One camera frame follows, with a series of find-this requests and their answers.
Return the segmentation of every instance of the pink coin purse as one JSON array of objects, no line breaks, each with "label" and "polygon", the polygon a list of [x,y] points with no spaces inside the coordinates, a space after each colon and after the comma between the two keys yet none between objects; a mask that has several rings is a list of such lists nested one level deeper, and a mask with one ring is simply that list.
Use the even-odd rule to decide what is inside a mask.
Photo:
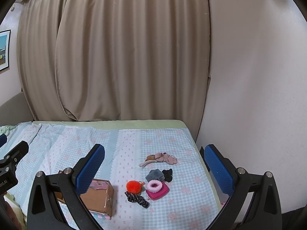
[{"label": "pink coin purse", "polygon": [[164,182],[161,182],[161,183],[162,183],[162,188],[156,193],[146,190],[146,193],[148,194],[149,199],[152,199],[152,200],[160,199],[161,197],[165,196],[169,192],[169,187]]}]

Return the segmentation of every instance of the poster photo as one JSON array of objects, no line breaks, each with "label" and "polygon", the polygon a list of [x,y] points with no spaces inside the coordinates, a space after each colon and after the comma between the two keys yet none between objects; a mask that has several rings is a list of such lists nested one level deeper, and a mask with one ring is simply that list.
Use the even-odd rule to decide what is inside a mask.
[{"label": "poster photo", "polygon": [[11,30],[0,32],[0,71],[9,67],[9,43]]}]

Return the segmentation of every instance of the black hair scrunchie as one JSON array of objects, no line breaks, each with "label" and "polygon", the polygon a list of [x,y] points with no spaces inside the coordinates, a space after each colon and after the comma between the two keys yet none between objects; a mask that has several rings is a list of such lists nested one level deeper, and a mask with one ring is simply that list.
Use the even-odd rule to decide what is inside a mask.
[{"label": "black hair scrunchie", "polygon": [[146,201],[143,196],[133,194],[128,191],[125,192],[125,195],[127,196],[129,202],[137,202],[143,208],[146,208],[146,209],[149,207],[149,202]]},{"label": "black hair scrunchie", "polygon": [[162,170],[162,173],[164,174],[165,181],[167,181],[167,182],[172,181],[172,169]]}]

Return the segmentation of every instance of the cardboard box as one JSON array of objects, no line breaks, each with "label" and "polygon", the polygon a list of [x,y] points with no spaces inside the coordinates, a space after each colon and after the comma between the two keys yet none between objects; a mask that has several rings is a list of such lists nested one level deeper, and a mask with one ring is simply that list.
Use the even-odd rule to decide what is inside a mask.
[{"label": "cardboard box", "polygon": [[[110,181],[100,179],[93,180],[107,182],[107,189],[96,190],[93,188],[88,188],[86,193],[80,195],[81,200],[83,201],[88,210],[107,215],[108,217],[112,217],[114,190]],[[55,192],[55,195],[58,201],[65,204],[62,193]]]}]

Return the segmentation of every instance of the fluffy orange pom pom keychain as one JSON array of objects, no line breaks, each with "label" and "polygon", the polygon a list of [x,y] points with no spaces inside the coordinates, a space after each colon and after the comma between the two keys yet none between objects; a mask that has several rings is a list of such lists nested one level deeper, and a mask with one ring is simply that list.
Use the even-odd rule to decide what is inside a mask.
[{"label": "fluffy orange pom pom keychain", "polygon": [[142,191],[143,185],[145,185],[144,182],[129,181],[127,182],[126,188],[129,193],[138,194]]}]

